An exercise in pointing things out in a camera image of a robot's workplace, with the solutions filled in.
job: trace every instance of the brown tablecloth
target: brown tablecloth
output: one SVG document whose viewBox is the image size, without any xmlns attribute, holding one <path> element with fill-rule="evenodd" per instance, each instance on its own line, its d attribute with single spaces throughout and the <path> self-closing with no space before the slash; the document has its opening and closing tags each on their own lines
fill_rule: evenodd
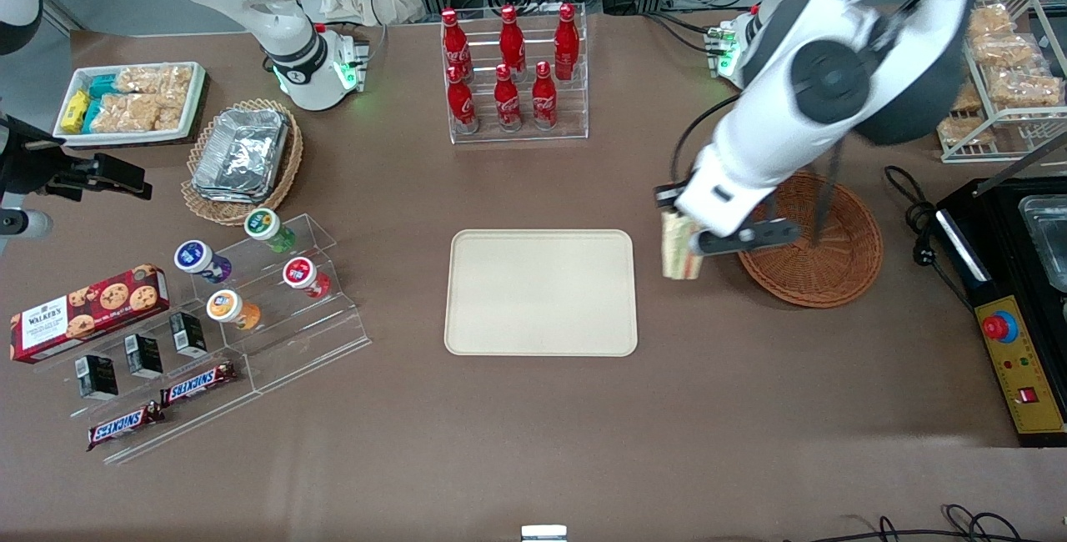
<svg viewBox="0 0 1067 542">
<path fill-rule="evenodd" d="M 513 540 L 520 525 L 562 523 L 575 541 L 802 540 L 865 527 L 849 515 L 944 526 L 939 505 L 959 501 L 1063 538 L 1067 451 L 1014 448 L 973 317 L 911 262 L 904 201 L 880 174 L 897 163 L 938 200 L 992 170 L 941 165 L 930 140 L 847 144 L 841 180 L 882 227 L 886 260 L 846 307 L 785 305 L 735 257 L 665 281 L 651 191 L 679 132 L 728 89 L 639 17 L 595 17 L 591 32 L 590 139 L 500 150 L 448 142 L 436 27 L 391 29 L 366 94 L 297 110 L 304 163 L 282 210 L 336 237 L 373 345 L 118 467 L 82 451 L 84 432 L 33 368 L 4 361 L 2 537 Z M 244 98 L 287 101 L 246 34 L 73 44 L 79 66 L 198 61 L 212 79 L 207 116 Z M 0 257 L 0 313 L 170 265 L 184 239 L 240 239 L 181 203 L 188 147 L 116 154 L 148 170 L 152 203 L 31 200 L 55 230 Z M 449 241 L 466 227 L 627 232 L 637 351 L 448 354 Z"/>
</svg>

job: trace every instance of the red button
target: red button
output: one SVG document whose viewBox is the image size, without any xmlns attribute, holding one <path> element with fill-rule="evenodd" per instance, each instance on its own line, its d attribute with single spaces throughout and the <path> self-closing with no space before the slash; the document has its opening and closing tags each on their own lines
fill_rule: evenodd
<svg viewBox="0 0 1067 542">
<path fill-rule="evenodd" d="M 1003 340 L 1009 334 L 1007 320 L 1001 315 L 990 315 L 982 320 L 982 330 L 994 340 Z"/>
<path fill-rule="evenodd" d="M 1019 388 L 1019 402 L 1020 404 L 1037 402 L 1037 392 L 1034 388 Z"/>
</svg>

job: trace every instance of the woven bread basket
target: woven bread basket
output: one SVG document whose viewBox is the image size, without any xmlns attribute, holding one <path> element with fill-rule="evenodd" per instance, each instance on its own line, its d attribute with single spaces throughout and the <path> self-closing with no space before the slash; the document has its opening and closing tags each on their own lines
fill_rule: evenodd
<svg viewBox="0 0 1067 542">
<path fill-rule="evenodd" d="M 221 223 L 221 225 L 240 227 L 244 225 L 245 216 L 254 211 L 255 208 L 278 208 L 278 205 L 285 200 L 285 196 L 289 193 L 289 189 L 292 188 L 292 181 L 297 178 L 297 170 L 300 170 L 300 159 L 304 154 L 304 137 L 301 134 L 297 119 L 289 112 L 289 109 L 286 109 L 285 106 L 278 105 L 274 100 L 261 100 L 261 98 L 257 98 L 256 100 L 238 101 L 237 105 L 230 106 L 229 109 L 277 110 L 278 113 L 283 113 L 289 119 L 289 131 L 285 137 L 285 147 L 282 150 L 282 162 L 278 163 L 277 181 L 274 185 L 274 192 L 271 192 L 270 197 L 267 197 L 267 201 L 264 201 L 262 204 L 206 201 L 193 189 L 192 180 L 184 181 L 181 185 L 181 195 L 185 197 L 186 205 L 190 211 L 202 216 L 206 220 Z M 201 131 L 196 143 L 193 144 L 193 149 L 189 154 L 189 161 L 186 162 L 190 174 L 195 173 L 196 165 L 198 165 L 201 157 L 204 155 L 204 146 L 207 140 L 210 139 L 211 131 L 214 131 L 214 124 L 218 119 L 218 116 L 211 119 L 211 123 Z"/>
<path fill-rule="evenodd" d="M 775 197 L 778 217 L 800 226 L 796 242 L 739 253 L 745 271 L 763 288 L 787 303 L 805 307 L 838 307 L 860 298 L 877 278 L 885 252 L 881 232 L 861 200 L 834 185 L 830 209 L 818 244 L 812 245 L 815 205 L 826 180 L 796 173 Z M 763 207 L 754 212 L 763 219 Z"/>
</svg>

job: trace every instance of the acrylic bottle rack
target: acrylic bottle rack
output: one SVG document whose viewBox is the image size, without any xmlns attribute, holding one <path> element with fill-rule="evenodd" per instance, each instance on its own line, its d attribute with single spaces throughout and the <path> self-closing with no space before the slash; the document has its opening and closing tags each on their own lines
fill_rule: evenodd
<svg viewBox="0 0 1067 542">
<path fill-rule="evenodd" d="M 515 82 L 519 102 L 523 113 L 523 127 L 519 131 L 504 131 L 496 119 L 496 65 L 500 59 L 500 18 L 493 7 L 457 10 L 460 27 L 466 33 L 474 64 L 474 81 L 467 83 L 474 98 L 474 109 L 478 116 L 478 130 L 473 134 L 457 132 L 456 119 L 448 109 L 448 79 L 445 67 L 448 61 L 444 47 L 441 49 L 441 76 L 445 83 L 445 115 L 448 117 L 448 134 L 452 143 L 487 142 L 531 142 L 531 140 L 587 139 L 589 137 L 589 32 L 586 5 L 575 5 L 574 23 L 578 29 L 578 63 L 574 67 L 571 81 L 561 82 L 555 78 L 556 26 L 559 22 L 558 3 L 530 6 L 530 13 L 519 16 L 519 27 L 526 39 L 526 76 Z M 441 26 L 444 35 L 445 26 Z M 556 127 L 541 131 L 534 125 L 534 67 L 540 60 L 553 64 L 553 81 L 556 83 L 558 119 Z"/>
<path fill-rule="evenodd" d="M 289 252 L 273 253 L 270 246 L 255 239 L 243 239 L 217 250 L 217 254 L 229 259 L 234 269 L 222 284 L 209 284 L 202 276 L 193 276 L 193 299 L 172 298 L 166 313 L 134 322 L 35 366 L 38 373 L 63 380 L 61 398 L 71 423 L 77 424 L 74 429 L 79 432 L 78 444 L 87 446 L 89 428 L 137 411 L 149 400 L 159 402 L 161 388 L 205 372 L 222 361 L 233 361 L 240 374 L 237 380 L 176 402 L 163 411 L 162 423 L 142 427 L 93 450 L 105 463 L 129 461 L 370 344 L 355 303 L 345 294 L 327 254 L 336 245 L 334 239 L 306 214 L 287 220 L 286 226 L 297 237 Z M 283 283 L 282 269 L 296 256 L 308 257 L 320 273 L 330 276 L 332 285 L 322 298 L 310 299 Z M 172 280 L 175 275 L 171 273 L 185 276 L 172 266 L 164 270 Z M 237 330 L 233 324 L 220 324 L 207 317 L 205 302 L 221 288 L 232 288 L 245 303 L 259 307 L 261 317 L 255 329 Z M 175 351 L 169 319 L 179 312 L 201 321 L 207 355 L 190 358 Z M 148 380 L 129 374 L 124 348 L 129 334 L 157 341 L 162 376 Z M 113 361 L 117 397 L 106 401 L 80 398 L 74 363 L 84 355 Z"/>
</svg>

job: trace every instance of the bottle lid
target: bottle lid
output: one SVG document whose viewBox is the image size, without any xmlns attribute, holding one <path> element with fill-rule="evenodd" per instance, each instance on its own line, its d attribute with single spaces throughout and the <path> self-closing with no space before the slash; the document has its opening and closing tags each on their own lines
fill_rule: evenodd
<svg viewBox="0 0 1067 542">
<path fill-rule="evenodd" d="M 256 208 L 244 218 L 244 234 L 252 239 L 259 239 L 261 242 L 264 239 L 274 238 L 278 230 L 282 230 L 282 220 L 270 208 Z"/>
<path fill-rule="evenodd" d="M 220 322 L 229 322 L 240 315 L 244 300 L 233 290 L 219 290 L 207 300 L 207 315 Z"/>
<path fill-rule="evenodd" d="M 289 284 L 289 286 L 297 288 L 297 290 L 303 290 L 315 283 L 318 273 L 313 261 L 305 259 L 305 257 L 294 257 L 294 259 L 285 264 L 285 269 L 282 271 L 282 280 L 286 284 Z"/>
<path fill-rule="evenodd" d="M 214 253 L 211 248 L 200 239 L 190 239 L 189 242 L 179 245 L 174 252 L 174 265 L 187 273 L 198 273 L 204 271 L 211 264 Z"/>
</svg>

